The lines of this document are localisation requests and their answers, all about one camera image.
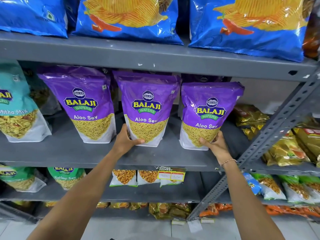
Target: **white floor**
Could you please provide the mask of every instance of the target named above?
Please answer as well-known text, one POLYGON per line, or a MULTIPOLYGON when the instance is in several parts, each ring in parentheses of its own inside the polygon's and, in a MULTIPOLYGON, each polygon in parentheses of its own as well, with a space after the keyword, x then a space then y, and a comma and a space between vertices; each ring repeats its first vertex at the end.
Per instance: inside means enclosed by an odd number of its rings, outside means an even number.
MULTIPOLYGON (((286 240, 320 240, 320 225, 304 218, 273 218, 286 240)), ((24 240, 36 227, 15 221, 0 221, 0 240, 24 240)), ((240 240, 234 219, 216 219, 213 224, 202 224, 202 231, 190 233, 187 224, 171 225, 169 221, 142 221, 92 218, 82 240, 240 240)))

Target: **hand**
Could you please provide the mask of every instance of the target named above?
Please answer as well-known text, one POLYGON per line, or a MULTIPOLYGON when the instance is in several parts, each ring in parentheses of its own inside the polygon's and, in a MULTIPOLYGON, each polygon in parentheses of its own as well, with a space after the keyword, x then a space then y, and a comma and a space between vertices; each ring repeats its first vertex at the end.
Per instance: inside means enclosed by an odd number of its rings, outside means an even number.
POLYGON ((225 161, 232 159, 230 152, 228 151, 226 142, 224 140, 222 131, 219 131, 214 139, 214 142, 210 143, 206 139, 200 137, 199 141, 202 145, 209 147, 213 154, 216 156, 218 163, 222 165, 225 161))
POLYGON ((119 158, 127 153, 133 146, 144 143, 143 139, 130 140, 127 132, 127 125, 123 124, 120 133, 117 135, 111 149, 119 158))

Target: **gray shelf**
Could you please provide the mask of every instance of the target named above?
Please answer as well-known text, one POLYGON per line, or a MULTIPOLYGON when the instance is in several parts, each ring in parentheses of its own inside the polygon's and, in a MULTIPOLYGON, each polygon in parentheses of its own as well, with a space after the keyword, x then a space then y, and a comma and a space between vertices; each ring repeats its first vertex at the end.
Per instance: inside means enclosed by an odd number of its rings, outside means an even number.
MULTIPOLYGON (((94 168, 110 151, 109 144, 82 142, 73 123, 65 113, 49 120, 52 136, 37 143, 10 143, 0 134, 1 161, 10 166, 94 168)), ((117 130, 122 118, 116 119, 117 130)), ((170 117, 158 147, 134 146, 117 163, 117 169, 154 170, 157 166, 186 168, 188 171, 218 171, 220 165, 213 153, 183 149, 179 143, 181 120, 170 117)), ((248 139, 232 122, 222 126, 231 155, 238 157, 248 146, 248 139)))
POLYGON ((82 66, 307 81, 316 61, 302 63, 185 46, 0 32, 0 57, 82 66))
MULTIPOLYGON (((293 203, 288 203, 286 200, 264 200, 262 195, 257 195, 257 197, 259 198, 262 204, 270 205, 270 206, 317 206, 318 205, 318 204, 310 205, 306 203, 293 204, 293 203)), ((223 192, 219 196, 219 198, 215 200, 215 203, 232 204, 229 190, 226 190, 225 192, 223 192)))
MULTIPOLYGON (((138 187, 117 186, 109 187, 110 181, 102 195, 101 202, 175 202, 198 203, 204 195, 204 190, 199 172, 187 172, 185 181, 179 185, 146 184, 138 187)), ((54 181, 48 179, 47 186, 37 193, 17 192, 7 187, 0 194, 0 200, 29 200, 29 201, 58 201, 66 191, 54 181)))
MULTIPOLYGON (((44 218, 52 209, 52 207, 45 207, 44 205, 39 206, 35 212, 35 217, 42 219, 44 218)), ((129 210, 129 209, 111 209, 109 207, 105 209, 96 209, 93 218, 122 218, 122 219, 142 219, 152 221, 156 219, 153 215, 149 213, 149 208, 142 208, 138 210, 129 210)))
POLYGON ((303 162, 297 166, 279 167, 278 165, 267 166, 262 160, 258 159, 250 163, 249 168, 253 173, 320 176, 320 168, 310 162, 303 162))

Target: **red chili image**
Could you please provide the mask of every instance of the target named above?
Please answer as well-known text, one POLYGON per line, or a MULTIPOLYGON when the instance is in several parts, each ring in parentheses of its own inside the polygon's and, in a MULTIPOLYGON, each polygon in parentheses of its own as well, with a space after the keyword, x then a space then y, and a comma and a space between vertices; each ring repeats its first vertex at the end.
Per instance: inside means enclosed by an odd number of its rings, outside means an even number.
POLYGON ((119 28, 110 24, 106 24, 105 22, 103 22, 101 19, 99 19, 97 16, 93 14, 89 14, 89 17, 96 24, 96 25, 94 24, 92 25, 92 29, 98 32, 102 32, 103 30, 118 32, 122 30, 122 28, 119 28))
POLYGON ((234 33, 236 33, 238 35, 251 35, 251 34, 254 33, 254 31, 239 27, 238 25, 236 25, 234 22, 232 22, 231 20, 229 20, 227 18, 224 18, 222 20, 222 23, 227 28, 222 27, 221 30, 220 30, 221 34, 229 35, 232 32, 234 32, 234 33))

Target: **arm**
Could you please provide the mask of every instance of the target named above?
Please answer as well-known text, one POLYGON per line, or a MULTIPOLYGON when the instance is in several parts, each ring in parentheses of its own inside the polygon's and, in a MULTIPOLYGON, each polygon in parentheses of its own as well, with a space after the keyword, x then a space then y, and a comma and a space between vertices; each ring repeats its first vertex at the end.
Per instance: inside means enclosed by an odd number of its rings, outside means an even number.
MULTIPOLYGON (((232 159, 221 131, 218 132, 213 143, 203 138, 200 138, 199 141, 211 149, 220 165, 232 159)), ((285 240, 260 200, 251 191, 236 162, 228 161, 223 168, 226 172, 234 218, 241 239, 285 240)))
POLYGON ((62 197, 27 240, 80 240, 118 159, 143 142, 130 140, 124 124, 111 151, 62 197))

